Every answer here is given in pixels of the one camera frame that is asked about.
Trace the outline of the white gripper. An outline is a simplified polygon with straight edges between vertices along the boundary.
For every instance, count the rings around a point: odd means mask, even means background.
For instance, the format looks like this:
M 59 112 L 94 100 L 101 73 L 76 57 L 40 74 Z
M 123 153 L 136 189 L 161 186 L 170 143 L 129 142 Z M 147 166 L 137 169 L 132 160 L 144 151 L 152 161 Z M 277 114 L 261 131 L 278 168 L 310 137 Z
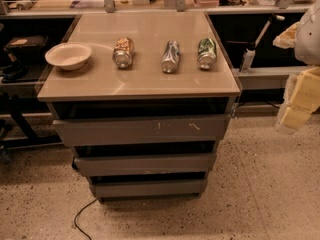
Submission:
M 281 49 L 294 48 L 297 60 L 320 64 L 320 0 L 316 0 L 299 22 L 292 24 L 273 40 Z M 276 129 L 293 134 L 320 107 L 320 67 L 291 74 L 286 82 L 284 102 L 277 114 Z

